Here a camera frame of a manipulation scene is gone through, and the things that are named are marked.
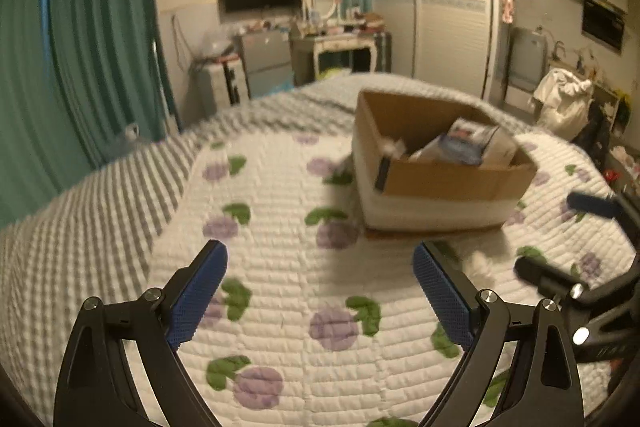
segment silver bolt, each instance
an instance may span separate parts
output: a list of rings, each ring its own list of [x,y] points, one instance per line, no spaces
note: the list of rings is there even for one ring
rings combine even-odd
[[[558,309],[558,306],[556,305],[556,303],[553,302],[551,299],[543,300],[542,307],[549,312],[554,312]]]
[[[574,286],[571,288],[571,291],[569,292],[569,295],[571,295],[573,299],[577,299],[580,297],[580,295],[582,295],[582,292],[584,292],[584,286],[582,286],[581,284],[574,284]]]
[[[95,310],[98,307],[98,304],[100,304],[100,299],[97,297],[89,297],[84,301],[84,304],[82,304],[82,308],[85,310]]]
[[[495,294],[495,292],[492,292],[491,290],[482,290],[480,292],[480,298],[484,301],[484,302],[495,302],[498,300],[498,296]]]
[[[143,293],[145,301],[149,302],[157,301],[161,295],[162,290],[160,288],[149,288],[146,292]]]

